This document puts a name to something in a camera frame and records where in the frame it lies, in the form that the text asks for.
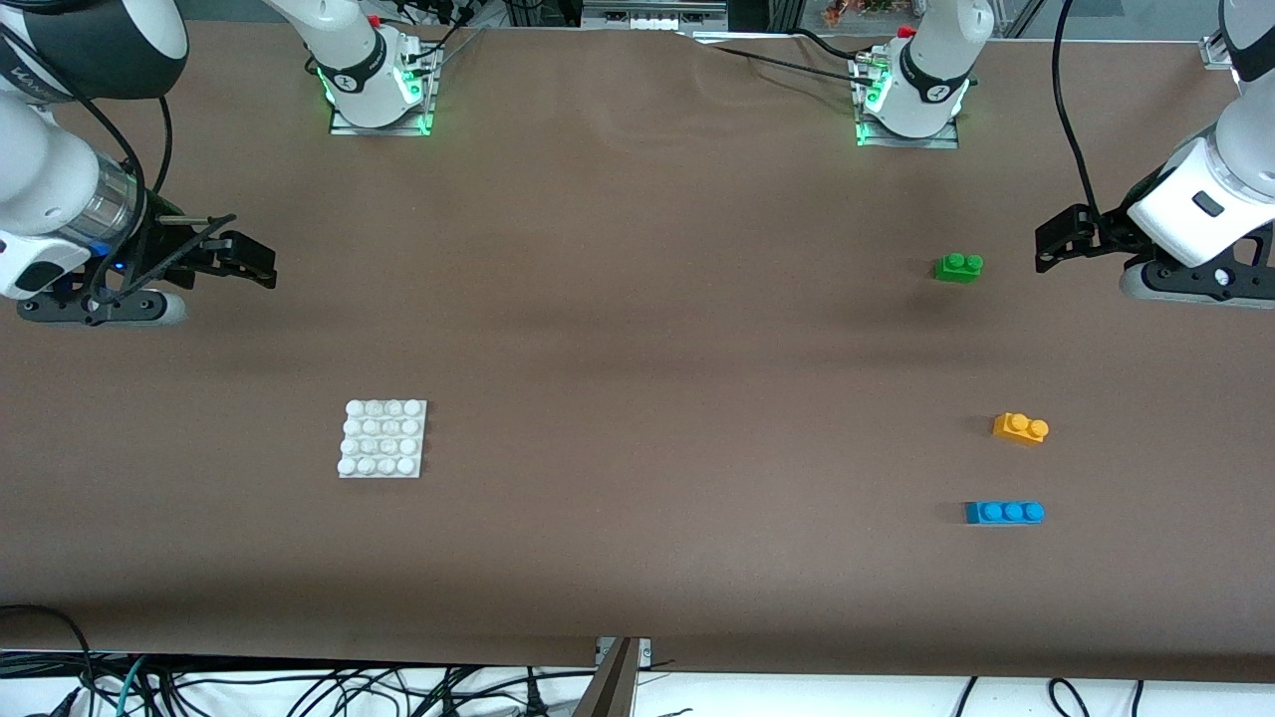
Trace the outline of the white studded base plate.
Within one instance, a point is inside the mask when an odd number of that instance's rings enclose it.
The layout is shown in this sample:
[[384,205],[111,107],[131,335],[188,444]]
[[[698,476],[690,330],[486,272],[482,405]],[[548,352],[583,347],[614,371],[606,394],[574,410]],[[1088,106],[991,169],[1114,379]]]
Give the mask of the white studded base plate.
[[428,402],[352,399],[339,443],[340,478],[418,478],[423,471]]

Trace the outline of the blue three-stud block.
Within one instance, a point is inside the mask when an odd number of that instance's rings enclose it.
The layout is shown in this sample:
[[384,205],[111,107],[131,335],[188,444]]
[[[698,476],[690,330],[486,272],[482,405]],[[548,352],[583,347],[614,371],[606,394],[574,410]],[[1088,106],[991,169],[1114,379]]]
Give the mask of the blue three-stud block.
[[1040,526],[1046,509],[1039,501],[969,501],[964,515],[968,526]]

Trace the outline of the yellow two-stud block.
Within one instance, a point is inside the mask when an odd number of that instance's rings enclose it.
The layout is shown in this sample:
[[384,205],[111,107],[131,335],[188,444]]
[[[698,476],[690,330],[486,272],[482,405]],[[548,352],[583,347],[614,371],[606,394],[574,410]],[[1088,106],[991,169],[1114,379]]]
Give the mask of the yellow two-stud block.
[[1031,418],[1019,412],[1005,412],[993,418],[991,435],[1023,445],[1039,445],[1049,435],[1044,418]]

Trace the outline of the brown table cover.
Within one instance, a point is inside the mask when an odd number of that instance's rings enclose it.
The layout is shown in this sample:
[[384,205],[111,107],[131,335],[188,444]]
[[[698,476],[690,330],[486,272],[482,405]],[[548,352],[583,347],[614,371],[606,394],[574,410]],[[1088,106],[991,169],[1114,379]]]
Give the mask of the brown table cover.
[[[164,196],[279,281],[0,299],[0,602],[127,652],[1275,681],[1275,310],[1034,272],[1081,196],[1048,43],[909,151],[833,79],[550,29],[462,43],[432,137],[332,137],[289,27],[187,33]],[[337,475],[352,399],[428,402],[418,478]]]

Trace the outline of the metal table edge bracket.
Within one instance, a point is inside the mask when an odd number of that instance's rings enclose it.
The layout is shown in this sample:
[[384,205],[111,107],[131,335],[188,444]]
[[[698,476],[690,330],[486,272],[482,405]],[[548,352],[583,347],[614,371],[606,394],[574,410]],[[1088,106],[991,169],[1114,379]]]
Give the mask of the metal table edge bracket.
[[652,667],[652,640],[601,637],[595,661],[597,670],[571,717],[632,717],[638,674]]

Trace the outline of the aluminium frame rail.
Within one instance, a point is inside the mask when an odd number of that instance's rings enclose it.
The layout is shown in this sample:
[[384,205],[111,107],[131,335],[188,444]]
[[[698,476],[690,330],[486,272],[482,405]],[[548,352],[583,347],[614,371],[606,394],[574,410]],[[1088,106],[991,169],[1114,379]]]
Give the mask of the aluminium frame rail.
[[583,29],[727,32],[727,0],[580,0]]

